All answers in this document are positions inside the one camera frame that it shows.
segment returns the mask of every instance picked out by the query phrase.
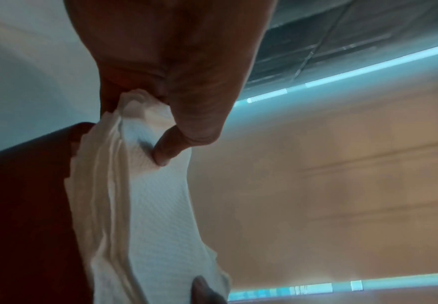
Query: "ceiling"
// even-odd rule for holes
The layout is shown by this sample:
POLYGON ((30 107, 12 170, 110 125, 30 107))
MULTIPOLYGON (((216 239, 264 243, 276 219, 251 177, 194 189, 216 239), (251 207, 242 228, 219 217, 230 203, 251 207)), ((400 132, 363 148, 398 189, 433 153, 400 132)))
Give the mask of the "ceiling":
POLYGON ((363 67, 425 39, 438 41, 438 0, 281 0, 239 99, 363 67))

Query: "finger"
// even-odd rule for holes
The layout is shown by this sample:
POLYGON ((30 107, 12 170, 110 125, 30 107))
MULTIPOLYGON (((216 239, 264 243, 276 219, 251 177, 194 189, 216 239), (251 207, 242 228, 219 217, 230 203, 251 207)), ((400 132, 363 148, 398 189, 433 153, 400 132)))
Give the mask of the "finger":
POLYGON ((164 167, 172 158, 192 146, 193 144, 180 129, 177 126, 173 126, 165 131, 156 143, 152 150, 152 158, 158 166, 164 167))

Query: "beige wall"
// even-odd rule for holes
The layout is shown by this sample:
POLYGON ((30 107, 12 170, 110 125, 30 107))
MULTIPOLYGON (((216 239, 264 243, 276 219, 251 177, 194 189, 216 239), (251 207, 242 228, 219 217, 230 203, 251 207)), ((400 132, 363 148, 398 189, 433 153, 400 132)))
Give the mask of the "beige wall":
POLYGON ((341 98, 194 151, 199 228, 235 288, 438 272, 438 78, 341 98))

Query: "textured paper towel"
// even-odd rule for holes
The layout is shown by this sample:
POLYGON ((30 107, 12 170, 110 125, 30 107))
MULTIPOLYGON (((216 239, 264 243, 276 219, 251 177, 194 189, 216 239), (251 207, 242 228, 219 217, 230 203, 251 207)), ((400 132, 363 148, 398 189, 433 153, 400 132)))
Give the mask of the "textured paper towel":
POLYGON ((173 124, 169 107, 147 92, 124 93, 71 160, 65 187, 95 303, 189 304, 197 275, 227 298, 229 279, 191 206, 191 150, 164 168, 150 156, 173 124))

